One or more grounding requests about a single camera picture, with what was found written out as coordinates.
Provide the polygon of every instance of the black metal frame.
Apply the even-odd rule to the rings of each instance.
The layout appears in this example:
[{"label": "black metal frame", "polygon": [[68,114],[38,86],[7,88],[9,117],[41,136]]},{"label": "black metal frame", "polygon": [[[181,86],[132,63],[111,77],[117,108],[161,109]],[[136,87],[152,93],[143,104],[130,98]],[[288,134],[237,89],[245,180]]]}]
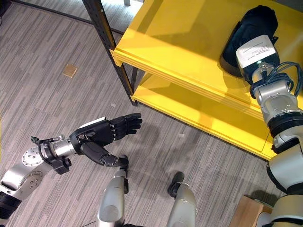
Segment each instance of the black metal frame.
[{"label": "black metal frame", "polygon": [[103,5],[101,3],[101,0],[82,0],[83,4],[89,14],[89,17],[97,30],[97,33],[106,49],[106,52],[118,74],[118,77],[122,83],[122,86],[124,87],[125,92],[127,93],[127,96],[129,100],[131,101],[132,105],[136,105],[137,102],[131,100],[131,97],[134,94],[134,88],[132,87],[127,73],[125,71],[124,65],[117,66],[114,58],[110,52],[110,50],[114,50],[116,48],[116,42],[114,40],[113,33],[110,29],[107,17],[105,15],[105,11],[103,8]]},{"label": "black metal frame", "polygon": [[123,35],[123,32],[117,30],[117,29],[114,29],[114,28],[111,28],[109,26],[109,23],[108,23],[108,20],[107,20],[107,17],[105,15],[105,11],[104,11],[104,8],[103,8],[103,5],[101,3],[101,0],[82,0],[88,14],[89,14],[89,17],[91,19],[91,21],[89,20],[85,20],[83,18],[80,18],[80,17],[76,17],[76,16],[73,16],[73,15],[69,15],[69,14],[66,14],[66,13],[62,13],[62,12],[59,12],[57,10],[53,10],[53,9],[48,9],[48,8],[45,8],[45,7],[41,7],[41,6],[38,6],[38,5],[34,5],[34,4],[31,4],[31,3],[28,3],[28,2],[24,2],[24,1],[21,1],[21,0],[12,0],[13,2],[17,2],[17,3],[20,3],[20,4],[24,4],[24,5],[28,5],[28,6],[31,6],[31,7],[35,7],[35,8],[38,8],[38,9],[42,9],[42,10],[46,10],[46,11],[49,11],[49,12],[52,12],[52,13],[56,13],[56,14],[60,14],[62,16],[65,16],[65,17],[70,17],[70,18],[73,18],[73,19],[76,19],[76,20],[79,20],[79,21],[82,21],[82,22],[85,22],[85,23],[88,23],[88,24],[92,24],[105,49],[106,49],[106,52],[118,74],[118,77],[122,83],[122,86],[129,98],[129,100],[131,101],[132,105],[137,105],[137,102],[136,101],[133,101],[131,99],[130,96],[132,96],[134,94],[134,86],[135,86],[135,81],[136,81],[136,77],[137,77],[137,71],[138,69],[133,67],[133,72],[132,72],[132,77],[131,77],[131,81],[132,83],[129,81],[129,78],[127,76],[127,73],[125,71],[125,68],[124,68],[124,65],[122,64],[121,66],[117,66],[114,59],[113,59],[113,56],[110,52],[110,50],[114,50],[116,48],[116,42],[115,42],[115,39],[114,39],[114,36],[113,36],[113,32],[116,32],[116,33],[119,33],[121,35]]}]

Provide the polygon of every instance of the gray carpet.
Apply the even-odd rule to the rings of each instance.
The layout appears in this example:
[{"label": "gray carpet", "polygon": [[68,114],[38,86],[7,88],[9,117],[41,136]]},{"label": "gray carpet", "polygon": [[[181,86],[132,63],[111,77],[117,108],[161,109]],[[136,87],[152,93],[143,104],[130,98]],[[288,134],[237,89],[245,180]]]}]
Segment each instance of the gray carpet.
[{"label": "gray carpet", "polygon": [[[22,0],[48,9],[90,20],[82,0]],[[124,0],[102,0],[109,25],[124,32],[139,11],[142,2],[130,0],[131,5],[125,6]]]},{"label": "gray carpet", "polygon": [[[79,68],[73,79],[62,75],[67,63]],[[166,189],[177,170],[196,195],[197,227],[228,226],[243,194],[271,204],[281,196],[264,160],[146,106],[131,106],[93,26],[12,4],[0,27],[0,177],[33,146],[30,136],[68,136],[96,118],[134,112],[142,113],[142,128],[106,147],[130,159],[127,222],[166,225],[174,202]],[[8,227],[80,227],[96,219],[116,169],[84,156],[71,160],[70,172],[45,176]]]}]

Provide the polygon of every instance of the white label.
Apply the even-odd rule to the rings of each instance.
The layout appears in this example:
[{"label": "white label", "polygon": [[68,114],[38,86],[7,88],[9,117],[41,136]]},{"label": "white label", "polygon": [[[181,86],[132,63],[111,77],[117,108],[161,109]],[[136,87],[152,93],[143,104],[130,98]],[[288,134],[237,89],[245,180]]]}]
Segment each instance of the white label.
[{"label": "white label", "polygon": [[100,121],[102,121],[102,120],[105,120],[105,117],[101,117],[101,118],[98,118],[98,119],[93,120],[93,121],[91,121],[91,122],[88,122],[88,123],[86,123],[86,124],[80,126],[79,129],[80,129],[80,128],[84,128],[85,126],[88,126],[88,125],[90,125],[90,124],[94,124],[94,123],[100,122]]},{"label": "white label", "polygon": [[275,48],[268,35],[260,35],[240,46],[236,51],[236,55],[243,69],[275,52]]}]

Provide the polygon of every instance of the yellow shelf board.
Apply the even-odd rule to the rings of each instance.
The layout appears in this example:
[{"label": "yellow shelf board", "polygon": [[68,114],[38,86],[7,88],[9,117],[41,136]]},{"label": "yellow shelf board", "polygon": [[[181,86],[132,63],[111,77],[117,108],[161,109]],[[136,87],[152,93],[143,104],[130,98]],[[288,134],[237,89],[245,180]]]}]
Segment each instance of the yellow shelf board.
[{"label": "yellow shelf board", "polygon": [[266,160],[275,155],[271,150],[264,150],[269,131],[262,120],[168,80],[146,73],[132,99]]},{"label": "yellow shelf board", "polygon": [[[239,20],[251,8],[275,10],[282,61],[303,62],[303,13],[271,0],[146,0],[113,57],[205,97],[262,119],[249,84],[231,76],[218,60]],[[296,81],[295,70],[291,76]],[[303,107],[303,95],[299,105]]]}]

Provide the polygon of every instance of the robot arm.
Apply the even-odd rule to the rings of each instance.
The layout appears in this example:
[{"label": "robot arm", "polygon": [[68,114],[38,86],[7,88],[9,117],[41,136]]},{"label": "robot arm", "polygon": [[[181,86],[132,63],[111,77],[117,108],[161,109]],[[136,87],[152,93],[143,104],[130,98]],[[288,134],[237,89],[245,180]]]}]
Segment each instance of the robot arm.
[{"label": "robot arm", "polygon": [[142,119],[134,113],[113,120],[100,118],[89,122],[65,138],[39,140],[32,137],[36,147],[27,150],[22,161],[10,168],[0,181],[0,227],[4,227],[19,204],[41,183],[42,178],[54,170],[58,174],[69,171],[69,156],[86,155],[103,166],[126,166],[125,157],[110,155],[103,147],[128,134],[136,134]]},{"label": "robot arm", "polygon": [[[250,41],[243,46],[246,50],[252,48]],[[298,107],[296,98],[302,89],[302,69],[294,62],[278,64],[268,63],[267,58],[256,60],[251,65],[241,68],[241,57],[237,55],[240,71],[251,84],[250,94],[260,105],[264,121],[274,138],[272,149],[277,155],[267,164],[268,176],[278,189],[286,193],[286,196],[275,204],[271,223],[266,227],[302,226],[303,110]],[[283,72],[291,66],[295,66],[298,72],[294,95],[291,93],[294,82]]]}]

